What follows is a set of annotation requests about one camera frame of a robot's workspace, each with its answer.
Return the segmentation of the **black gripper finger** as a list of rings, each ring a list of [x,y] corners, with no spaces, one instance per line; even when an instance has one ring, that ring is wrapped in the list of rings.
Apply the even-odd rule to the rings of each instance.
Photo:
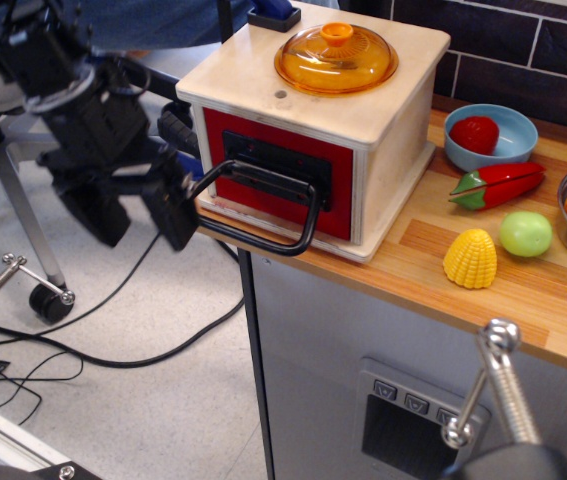
[[[119,197],[93,185],[60,191],[59,198],[89,233],[109,247],[119,243],[131,224]]]
[[[191,175],[179,162],[177,152],[163,149],[141,187],[141,198],[155,225],[175,251],[185,249],[199,225],[190,183]]]

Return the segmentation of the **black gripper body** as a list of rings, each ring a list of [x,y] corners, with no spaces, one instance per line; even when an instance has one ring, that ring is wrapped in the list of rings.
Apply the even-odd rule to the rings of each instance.
[[[77,62],[44,76],[36,114],[59,148],[42,165],[61,199],[164,199],[178,190],[176,151],[149,137],[139,102],[151,81],[128,62]]]

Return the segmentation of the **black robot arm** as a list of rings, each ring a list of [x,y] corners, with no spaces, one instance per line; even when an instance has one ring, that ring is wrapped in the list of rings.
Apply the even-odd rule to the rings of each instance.
[[[60,1],[0,1],[0,75],[55,138],[57,148],[38,162],[95,238],[117,245],[130,225],[121,199],[137,196],[181,251],[199,217],[176,149],[148,133],[140,98],[154,74],[122,55],[94,52],[79,14]]]

